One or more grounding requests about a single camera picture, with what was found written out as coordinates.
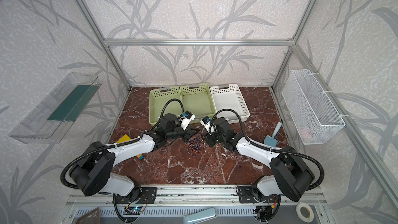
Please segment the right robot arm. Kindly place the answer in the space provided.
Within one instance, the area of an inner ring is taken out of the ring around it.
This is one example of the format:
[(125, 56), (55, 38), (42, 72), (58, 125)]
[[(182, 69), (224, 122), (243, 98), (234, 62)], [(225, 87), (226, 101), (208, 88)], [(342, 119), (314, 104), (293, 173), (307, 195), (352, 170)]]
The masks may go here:
[(251, 186), (257, 202), (264, 202), (272, 195), (284, 195), (298, 202), (306, 191), (320, 186), (324, 180), (321, 163), (293, 147), (278, 148), (256, 142), (244, 130), (236, 133), (223, 117), (214, 121), (205, 117), (201, 125), (207, 131), (204, 140), (208, 146), (220, 143), (225, 149), (250, 157), (272, 170), (272, 175), (258, 178)]

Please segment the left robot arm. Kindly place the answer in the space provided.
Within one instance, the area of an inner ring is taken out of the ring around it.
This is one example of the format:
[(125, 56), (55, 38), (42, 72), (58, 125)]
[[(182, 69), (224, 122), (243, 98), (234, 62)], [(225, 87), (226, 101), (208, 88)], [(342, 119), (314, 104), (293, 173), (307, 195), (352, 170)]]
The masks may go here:
[(121, 162), (163, 147), (169, 139), (189, 140), (197, 129), (189, 126), (195, 115), (189, 111), (180, 116), (166, 114), (156, 126), (135, 139), (103, 145), (92, 143), (85, 152), (70, 162), (62, 171), (61, 183), (80, 189), (85, 196), (109, 193), (135, 201), (142, 195), (140, 185), (129, 176), (113, 172)]

